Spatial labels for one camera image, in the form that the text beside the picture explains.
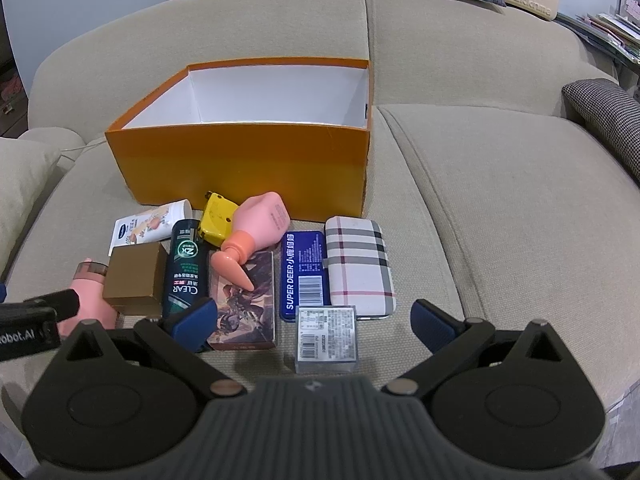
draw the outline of shampoo bottle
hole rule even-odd
[[[211,256],[211,266],[234,285],[254,290],[241,266],[255,251],[278,242],[290,223],[289,213],[276,192],[246,199],[234,212],[231,236]]]
[[[207,257],[209,250],[198,234],[198,221],[178,220],[171,236],[166,261],[162,318],[182,312],[209,295]]]

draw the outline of plaid pencil case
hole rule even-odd
[[[386,244],[373,220],[334,216],[324,225],[332,305],[353,305],[359,319],[393,314],[396,294]]]

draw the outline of houndstooth cushion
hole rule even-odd
[[[608,79],[582,79],[562,93],[591,133],[640,180],[640,103]]]

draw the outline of brown box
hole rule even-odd
[[[114,247],[104,300],[125,316],[160,317],[166,259],[160,242]]]

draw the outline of book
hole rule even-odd
[[[613,16],[609,16],[608,14],[598,14],[597,18],[601,20],[601,22],[609,25],[610,28],[613,28],[618,36],[623,36],[629,41],[640,44],[640,34],[629,27],[626,23],[623,23],[621,20],[618,20]]]
[[[640,57],[635,54],[635,45],[626,41],[621,44],[620,38],[615,37],[610,28],[599,22],[596,27],[596,22],[592,22],[590,18],[580,17],[576,20],[560,12],[554,21],[573,31],[585,43],[624,64],[633,72],[640,73]]]
[[[627,27],[629,27],[632,30],[636,31],[638,34],[640,34],[640,27],[638,27],[634,22],[628,20],[624,16],[620,16],[619,14],[616,14],[616,19],[619,20],[620,22],[624,23]]]
[[[209,295],[218,306],[217,330],[207,339],[214,350],[260,350],[276,346],[273,253],[257,251],[243,266],[249,292],[209,269]]]

